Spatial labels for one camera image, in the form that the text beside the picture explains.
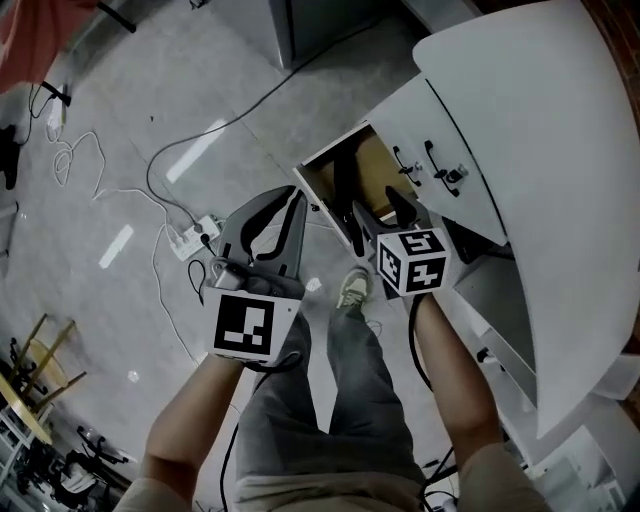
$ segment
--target power strip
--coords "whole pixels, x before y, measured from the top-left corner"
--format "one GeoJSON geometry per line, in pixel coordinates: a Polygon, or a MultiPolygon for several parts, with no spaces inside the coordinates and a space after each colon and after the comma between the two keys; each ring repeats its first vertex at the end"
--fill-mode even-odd
{"type": "Polygon", "coordinates": [[[196,232],[195,226],[191,226],[183,233],[182,240],[172,240],[170,242],[173,252],[176,253],[176,256],[180,261],[188,260],[191,256],[204,248],[204,244],[200,240],[202,235],[209,235],[209,243],[220,236],[220,228],[210,215],[202,217],[198,221],[198,224],[202,226],[201,233],[196,232]]]}
{"type": "MultiPolygon", "coordinates": [[[[60,91],[62,94],[67,94],[66,84],[58,87],[58,91],[60,91]]],[[[67,106],[62,103],[60,99],[55,98],[51,107],[51,114],[49,114],[49,119],[47,120],[47,125],[53,133],[56,133],[58,130],[62,130],[66,122],[67,106]]]]}

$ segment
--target wooden chair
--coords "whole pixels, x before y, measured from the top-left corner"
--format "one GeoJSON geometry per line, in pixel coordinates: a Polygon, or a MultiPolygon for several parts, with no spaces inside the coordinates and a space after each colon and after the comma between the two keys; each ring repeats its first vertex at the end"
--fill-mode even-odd
{"type": "Polygon", "coordinates": [[[42,400],[37,402],[31,408],[34,414],[38,414],[43,409],[43,407],[45,407],[51,401],[58,398],[60,395],[62,395],[62,393],[64,393],[65,391],[70,389],[72,386],[74,386],[87,374],[87,372],[82,372],[79,375],[75,376],[73,379],[67,380],[64,374],[64,371],[60,367],[60,364],[54,358],[54,354],[56,350],[62,344],[62,342],[64,342],[66,339],[69,338],[69,334],[75,328],[76,323],[73,320],[71,320],[58,333],[51,347],[47,348],[40,340],[36,338],[36,336],[38,335],[38,331],[40,331],[40,328],[42,327],[46,319],[47,319],[47,315],[46,314],[42,315],[42,318],[40,318],[36,326],[33,328],[33,331],[31,331],[31,334],[27,338],[27,341],[25,342],[24,346],[22,347],[22,350],[18,355],[18,359],[16,360],[15,365],[11,370],[11,375],[9,376],[9,379],[8,379],[9,384],[13,385],[13,381],[15,377],[22,363],[26,359],[27,352],[31,348],[32,349],[31,356],[34,362],[36,363],[36,368],[31,374],[31,379],[27,382],[26,386],[21,390],[16,389],[16,392],[18,393],[20,398],[24,401],[26,398],[29,397],[29,394],[31,393],[34,386],[36,385],[36,382],[38,381],[38,379],[43,373],[45,374],[45,376],[49,377],[49,380],[53,381],[55,384],[58,385],[58,389],[46,395],[42,400]]]}

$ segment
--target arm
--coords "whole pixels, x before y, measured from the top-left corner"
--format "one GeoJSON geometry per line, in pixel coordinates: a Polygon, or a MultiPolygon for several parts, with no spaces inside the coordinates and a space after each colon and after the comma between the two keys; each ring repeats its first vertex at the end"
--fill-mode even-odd
{"type": "Polygon", "coordinates": [[[462,468],[480,448],[502,442],[491,389],[431,294],[418,307],[415,332],[438,411],[462,468]]]}
{"type": "Polygon", "coordinates": [[[167,484],[191,503],[241,374],[238,361],[205,358],[151,427],[143,477],[167,484]]]}

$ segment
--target wrist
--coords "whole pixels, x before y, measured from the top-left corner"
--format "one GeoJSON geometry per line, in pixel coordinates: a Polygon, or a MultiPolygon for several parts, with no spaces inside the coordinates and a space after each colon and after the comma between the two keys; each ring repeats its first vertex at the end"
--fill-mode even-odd
{"type": "Polygon", "coordinates": [[[242,361],[218,356],[216,354],[207,354],[207,357],[204,358],[200,366],[211,368],[212,371],[223,374],[242,373],[244,368],[242,361]]]}

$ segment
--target electrical outlet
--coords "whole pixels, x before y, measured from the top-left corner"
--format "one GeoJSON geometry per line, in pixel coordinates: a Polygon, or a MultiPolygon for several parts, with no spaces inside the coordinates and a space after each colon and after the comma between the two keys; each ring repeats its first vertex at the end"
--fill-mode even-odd
{"type": "Polygon", "coordinates": [[[173,252],[180,261],[186,261],[199,250],[204,248],[204,244],[200,240],[200,237],[204,234],[209,235],[209,240],[213,242],[214,239],[220,236],[220,228],[213,220],[213,217],[207,215],[202,217],[198,224],[202,226],[202,233],[197,233],[195,226],[191,226],[182,234],[182,240],[172,240],[170,242],[173,252]]]}

